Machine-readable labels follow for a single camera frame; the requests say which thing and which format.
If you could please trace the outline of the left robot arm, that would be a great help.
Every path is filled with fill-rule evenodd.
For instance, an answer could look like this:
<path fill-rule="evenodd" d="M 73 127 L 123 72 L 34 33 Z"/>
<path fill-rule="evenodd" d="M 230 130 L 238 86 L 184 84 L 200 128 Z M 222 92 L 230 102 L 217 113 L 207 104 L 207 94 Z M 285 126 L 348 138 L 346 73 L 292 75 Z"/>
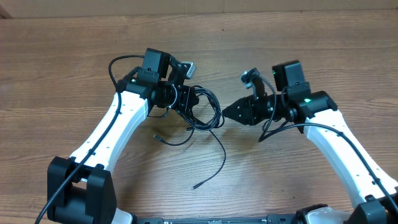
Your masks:
<path fill-rule="evenodd" d="M 142 65 L 119 81 L 109 110 L 89 138 L 69 158 L 55 157 L 47 169 L 44 216 L 58 223 L 136 223 L 135 215 L 118 208 L 113 170 L 136 128 L 154 106 L 186 112 L 198 104 L 185 86 L 195 73 L 193 62 L 148 48 Z"/>

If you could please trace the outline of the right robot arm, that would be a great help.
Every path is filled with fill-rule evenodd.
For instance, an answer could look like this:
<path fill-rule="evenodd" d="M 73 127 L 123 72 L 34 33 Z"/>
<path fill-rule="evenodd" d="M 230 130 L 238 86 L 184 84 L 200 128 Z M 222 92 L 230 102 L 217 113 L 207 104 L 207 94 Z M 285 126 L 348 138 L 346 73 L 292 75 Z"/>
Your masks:
<path fill-rule="evenodd" d="M 267 217 L 267 223 L 397 223 L 397 181 L 386 174 L 355 138 L 337 104 L 325 92 L 312 92 L 298 60 L 274 65 L 276 86 L 258 69 L 246 70 L 241 81 L 253 94 L 235 101 L 222 114 L 243 125 L 265 122 L 259 141 L 297 128 L 325 156 L 345 187 L 352 212 L 326 204 L 293 215 Z"/>

